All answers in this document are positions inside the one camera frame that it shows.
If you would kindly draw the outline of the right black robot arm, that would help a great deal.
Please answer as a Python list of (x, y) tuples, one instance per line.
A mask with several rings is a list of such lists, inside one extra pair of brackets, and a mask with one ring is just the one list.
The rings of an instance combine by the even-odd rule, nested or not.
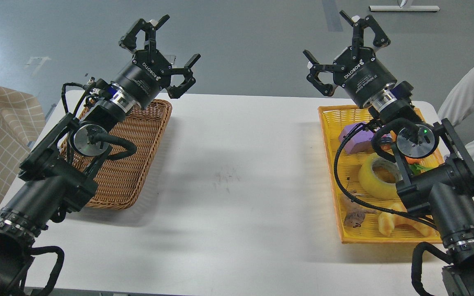
[[(340, 15), (353, 29), (351, 45), (331, 65), (320, 64), (308, 50), (308, 81), (324, 96), (343, 88), (371, 120), (357, 124), (340, 142), (332, 172), (336, 184), (356, 204), (395, 214), (437, 230), (445, 251), (421, 242), (413, 251), (411, 282), (420, 296), (427, 296), (421, 282), (423, 253), (446, 262), (443, 283), (450, 296), (474, 296), (474, 161), (453, 125), (446, 118), (427, 124), (414, 111), (413, 86), (401, 83), (376, 58), (376, 51), (390, 39), (372, 15)], [(391, 210), (359, 200), (342, 185), (337, 163), (346, 143), (361, 130), (374, 133), (371, 146), (378, 156), (397, 165), (401, 180), (393, 193), (406, 211)]]

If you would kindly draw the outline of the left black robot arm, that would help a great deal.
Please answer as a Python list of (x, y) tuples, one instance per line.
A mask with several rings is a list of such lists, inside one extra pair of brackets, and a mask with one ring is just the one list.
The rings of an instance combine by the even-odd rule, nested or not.
[(169, 18), (140, 18), (121, 37), (119, 46), (133, 56), (116, 79), (63, 84), (65, 115), (20, 164), (19, 178), (25, 183), (0, 210), (0, 296), (23, 296), (35, 257), (47, 253), (57, 259), (38, 294), (51, 293), (65, 254), (60, 247), (33, 247), (35, 239), (48, 221), (62, 222), (94, 197), (95, 178), (107, 160), (135, 154), (132, 141), (111, 134), (115, 125), (135, 107), (148, 107), (161, 90), (178, 99), (195, 84), (192, 66), (200, 54), (174, 68), (157, 49), (156, 32)]

